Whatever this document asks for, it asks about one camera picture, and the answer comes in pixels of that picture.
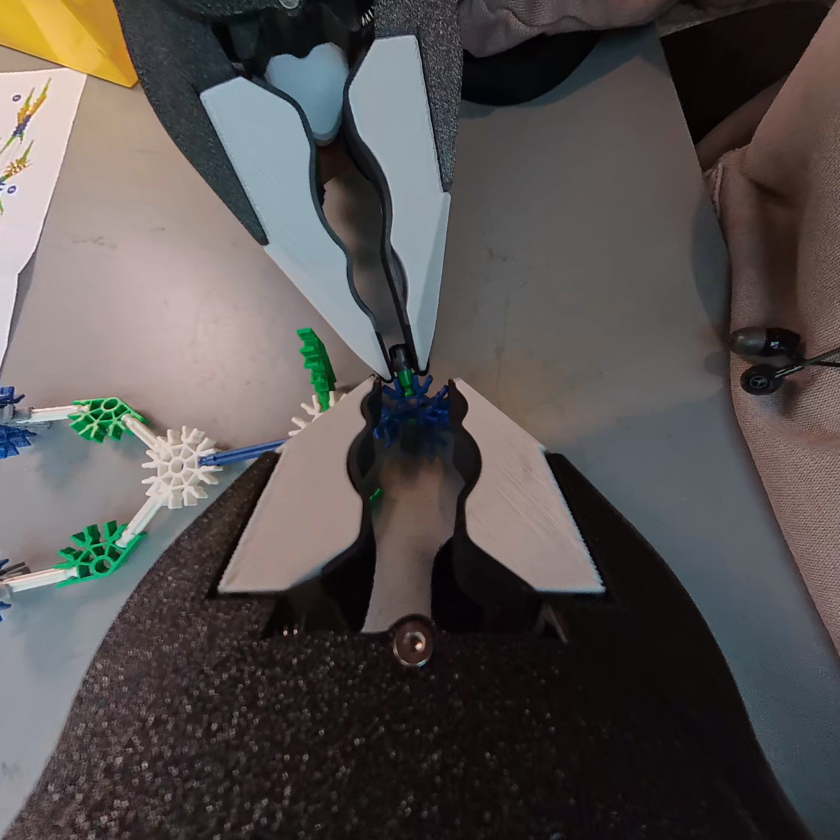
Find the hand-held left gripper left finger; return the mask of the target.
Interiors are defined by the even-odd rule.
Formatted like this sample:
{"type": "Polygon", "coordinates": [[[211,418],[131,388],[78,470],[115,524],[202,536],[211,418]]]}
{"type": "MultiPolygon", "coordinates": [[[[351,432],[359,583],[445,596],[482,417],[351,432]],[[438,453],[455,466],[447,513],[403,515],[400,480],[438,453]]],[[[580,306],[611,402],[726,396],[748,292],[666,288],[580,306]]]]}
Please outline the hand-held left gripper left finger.
{"type": "Polygon", "coordinates": [[[382,383],[363,381],[280,447],[220,596],[266,596],[270,631],[361,631],[371,604],[371,488],[382,383]]]}

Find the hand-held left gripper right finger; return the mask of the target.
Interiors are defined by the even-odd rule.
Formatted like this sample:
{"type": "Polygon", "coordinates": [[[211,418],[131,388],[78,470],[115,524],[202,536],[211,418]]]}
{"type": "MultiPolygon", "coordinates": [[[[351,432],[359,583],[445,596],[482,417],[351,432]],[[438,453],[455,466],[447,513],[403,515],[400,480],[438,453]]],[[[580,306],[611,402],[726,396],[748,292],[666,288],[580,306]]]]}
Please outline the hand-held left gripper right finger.
{"type": "Polygon", "coordinates": [[[463,486],[440,550],[443,631],[563,631],[558,602],[606,593],[549,452],[465,381],[448,383],[463,486]]]}

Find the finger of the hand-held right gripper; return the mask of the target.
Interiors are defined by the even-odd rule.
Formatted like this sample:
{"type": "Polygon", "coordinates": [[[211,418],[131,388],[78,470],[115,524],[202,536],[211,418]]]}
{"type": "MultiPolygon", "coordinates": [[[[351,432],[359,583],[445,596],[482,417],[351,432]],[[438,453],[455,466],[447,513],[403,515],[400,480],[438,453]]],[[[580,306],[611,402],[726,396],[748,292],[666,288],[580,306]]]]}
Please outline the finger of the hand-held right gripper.
{"type": "Polygon", "coordinates": [[[392,377],[353,262],[322,210],[318,143],[341,124],[348,70],[234,74],[199,93],[265,234],[267,255],[363,362],[392,377]]]}
{"type": "Polygon", "coordinates": [[[376,38],[345,90],[351,148],[382,204],[381,257],[404,344],[426,369],[437,324],[450,194],[438,165],[417,37],[376,38]]]}

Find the colourful rod connector toy model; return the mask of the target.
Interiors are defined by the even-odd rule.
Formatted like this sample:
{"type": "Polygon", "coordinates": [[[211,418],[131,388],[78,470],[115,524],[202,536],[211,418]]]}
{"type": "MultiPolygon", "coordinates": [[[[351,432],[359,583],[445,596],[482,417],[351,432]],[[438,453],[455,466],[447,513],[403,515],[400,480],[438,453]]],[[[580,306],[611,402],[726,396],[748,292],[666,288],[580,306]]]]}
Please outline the colourful rod connector toy model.
{"type": "MultiPolygon", "coordinates": [[[[36,427],[65,423],[80,438],[103,443],[107,438],[120,441],[131,434],[145,446],[150,477],[146,501],[127,523],[116,520],[92,524],[73,534],[71,545],[57,552],[60,562],[46,570],[32,572],[26,563],[2,559],[1,609],[11,609],[14,595],[43,587],[61,587],[85,581],[98,581],[125,565],[147,536],[148,526],[159,511],[191,508],[207,499],[205,486],[218,483],[224,467],[244,463],[259,456],[279,455],[295,436],[333,409],[347,394],[336,387],[336,376],[329,354],[312,329],[298,329],[303,367],[309,372],[313,390],[309,403],[301,409],[307,417],[294,416],[286,437],[248,447],[222,450],[203,430],[182,426],[155,434],[144,416],[117,396],[74,401],[66,406],[24,406],[25,395],[10,385],[1,388],[1,457],[11,458],[31,446],[36,427]]],[[[402,346],[393,351],[395,383],[382,387],[380,420],[374,427],[374,440],[386,448],[415,440],[430,459],[447,443],[450,431],[448,387],[430,392],[433,377],[419,376],[404,361],[402,346]]]]}

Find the person's right forearm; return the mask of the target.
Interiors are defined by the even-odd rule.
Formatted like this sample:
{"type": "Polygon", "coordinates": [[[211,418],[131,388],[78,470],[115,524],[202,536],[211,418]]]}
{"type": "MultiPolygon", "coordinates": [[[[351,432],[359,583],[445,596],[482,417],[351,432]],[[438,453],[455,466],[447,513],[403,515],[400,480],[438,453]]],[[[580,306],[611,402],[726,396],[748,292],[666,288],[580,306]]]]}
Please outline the person's right forearm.
{"type": "Polygon", "coordinates": [[[674,23],[721,14],[732,1],[463,1],[461,43],[472,56],[500,54],[540,35],[674,23]]]}

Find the yellow plastic bin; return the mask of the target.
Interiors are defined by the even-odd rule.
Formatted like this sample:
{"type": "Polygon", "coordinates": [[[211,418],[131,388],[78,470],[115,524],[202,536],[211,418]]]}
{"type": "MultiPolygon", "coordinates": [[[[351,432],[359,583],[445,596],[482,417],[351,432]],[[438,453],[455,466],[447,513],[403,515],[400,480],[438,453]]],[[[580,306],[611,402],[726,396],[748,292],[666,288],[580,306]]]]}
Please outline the yellow plastic bin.
{"type": "Polygon", "coordinates": [[[1,44],[122,87],[138,81],[113,1],[2,1],[1,44]]]}

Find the white building instruction sheet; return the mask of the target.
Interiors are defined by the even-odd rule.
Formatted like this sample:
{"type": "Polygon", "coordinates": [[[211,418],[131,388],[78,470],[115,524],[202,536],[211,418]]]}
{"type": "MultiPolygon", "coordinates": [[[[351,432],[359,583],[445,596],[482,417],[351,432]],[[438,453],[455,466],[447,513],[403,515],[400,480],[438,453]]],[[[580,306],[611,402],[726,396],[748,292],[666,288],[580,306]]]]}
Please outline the white building instruction sheet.
{"type": "Polygon", "coordinates": [[[18,278],[33,257],[87,76],[71,69],[1,74],[1,359],[18,278]]]}

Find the person's beige printed hoodie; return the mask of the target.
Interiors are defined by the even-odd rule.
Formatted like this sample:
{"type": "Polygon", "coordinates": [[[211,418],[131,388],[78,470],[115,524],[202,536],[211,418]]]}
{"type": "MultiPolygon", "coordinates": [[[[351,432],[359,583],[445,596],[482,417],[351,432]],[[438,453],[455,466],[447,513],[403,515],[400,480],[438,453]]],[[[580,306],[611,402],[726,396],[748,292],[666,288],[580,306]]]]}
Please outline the person's beige printed hoodie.
{"type": "MultiPolygon", "coordinates": [[[[706,174],[726,241],[731,326],[778,327],[820,353],[839,330],[839,11],[835,3],[751,141],[706,174]]],[[[838,370],[731,398],[815,608],[839,649],[838,370]]]]}

